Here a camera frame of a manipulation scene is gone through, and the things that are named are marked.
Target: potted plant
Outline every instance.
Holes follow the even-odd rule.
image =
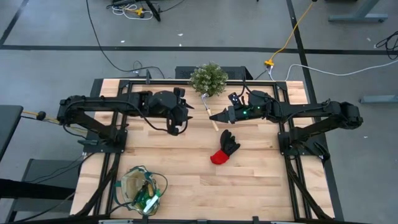
[[[213,96],[224,92],[227,79],[228,74],[219,65],[210,62],[195,69],[191,74],[190,83],[196,92]]]

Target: white cable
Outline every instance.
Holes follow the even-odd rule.
[[[147,13],[147,12],[150,13],[151,14],[150,18],[129,17],[126,14],[126,11],[128,11],[126,9],[136,10],[136,9],[138,9],[138,7],[135,4],[128,4],[126,7],[114,7],[114,6],[112,6],[112,13],[117,15],[117,16],[124,15],[128,19],[137,19],[137,20],[150,20],[150,19],[152,19],[154,17],[154,15],[153,15],[153,13],[151,11],[144,11],[143,12],[143,13]]]
[[[287,76],[286,76],[286,79],[284,81],[286,82],[289,79],[290,70],[294,66],[304,67],[304,68],[307,68],[307,69],[310,69],[310,70],[314,70],[314,71],[317,71],[317,72],[321,72],[321,73],[324,73],[324,74],[328,74],[328,75],[347,76],[347,75],[354,75],[354,74],[357,74],[359,72],[363,72],[363,71],[366,71],[366,70],[369,70],[369,69],[385,67],[385,66],[388,66],[388,65],[392,65],[393,63],[396,63],[396,62],[398,62],[398,60],[395,60],[393,62],[389,62],[389,63],[384,64],[384,65],[376,65],[376,66],[373,66],[373,67],[364,68],[364,69],[361,69],[361,70],[358,70],[358,71],[355,71],[355,72],[346,73],[346,74],[335,74],[335,73],[325,72],[325,71],[322,71],[322,70],[319,70],[319,69],[316,69],[316,68],[311,68],[311,67],[304,66],[304,65],[293,64],[293,65],[291,65],[289,67],[289,71],[287,72]],[[269,73],[269,77],[271,78],[272,81],[275,81],[270,73]]]

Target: wooden tabletop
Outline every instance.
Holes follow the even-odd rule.
[[[105,79],[101,95],[116,96],[119,80]],[[307,103],[302,82],[287,82],[291,104]],[[216,132],[200,95],[187,85],[133,85],[133,91],[172,91],[185,89],[187,103],[195,109],[187,130],[178,136],[155,131],[142,118],[128,117],[126,150],[121,156],[118,180],[132,167],[144,165],[149,171],[164,174],[169,187],[160,199],[157,219],[207,220],[260,220],[292,221],[287,173],[284,158],[277,141],[277,124],[262,119],[240,121],[236,124],[218,123]],[[273,96],[270,86],[250,86]],[[239,93],[241,86],[227,86],[220,96],[207,100],[213,113],[221,112],[231,103],[228,95]],[[110,124],[113,113],[98,112],[95,119]],[[153,125],[165,128],[165,119],[149,118]],[[307,126],[310,118],[295,118],[296,126]],[[229,129],[241,147],[227,163],[216,166],[210,156],[220,149],[220,135]],[[82,166],[73,200],[71,214],[78,212],[98,187],[104,154],[95,154]],[[303,171],[308,191],[325,213],[334,217],[330,194],[321,160],[315,156],[302,156]],[[164,180],[155,177],[164,188]],[[297,190],[300,216],[304,217],[303,203]],[[104,213],[108,189],[104,191],[101,212]],[[142,218],[135,211],[119,208],[112,218]]]

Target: black glove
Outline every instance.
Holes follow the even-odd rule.
[[[228,130],[221,134],[220,145],[221,149],[210,157],[211,162],[217,165],[225,163],[232,153],[241,147],[240,144],[236,144],[235,136],[232,136],[232,133]]]

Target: gray floor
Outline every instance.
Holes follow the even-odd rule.
[[[0,33],[6,29],[22,1],[0,1]],[[167,8],[178,2],[161,2]],[[294,0],[297,16],[309,0]],[[292,26],[285,1],[194,1],[187,0],[162,14],[162,22],[132,21],[106,10],[108,0],[90,1],[93,22],[103,45],[272,47],[284,45]],[[379,40],[396,31],[398,4],[381,1],[374,12],[389,13],[383,24],[330,24],[329,14],[344,14],[361,1],[319,0],[300,25],[306,49],[372,50]],[[30,0],[17,21],[7,45],[96,45],[84,1]],[[296,48],[294,38],[288,48]],[[270,53],[252,52],[107,52],[122,68],[140,60],[144,66],[158,66],[166,77],[174,68],[214,61],[222,66],[247,66],[256,77],[264,70]],[[387,63],[385,55],[309,55],[308,64],[326,71],[344,73]],[[283,80],[290,64],[300,63],[298,54],[279,54],[274,78]],[[363,95],[397,94],[397,65],[350,77],[311,72],[318,101],[331,98],[359,106],[365,122],[354,131],[335,130],[327,134],[336,183],[345,220],[366,223],[395,223],[398,219],[398,105],[359,105]],[[22,105],[26,110],[44,110],[56,115],[59,100],[70,95],[88,95],[94,78],[128,77],[115,70],[97,51],[0,50],[0,103]],[[154,77],[160,77],[156,71]],[[303,80],[301,68],[294,68],[290,80]],[[0,177],[20,180],[27,161],[69,159],[80,156],[77,138],[57,126],[21,120],[0,163]],[[10,200],[0,201],[0,222]],[[50,214],[59,217],[61,214]]]

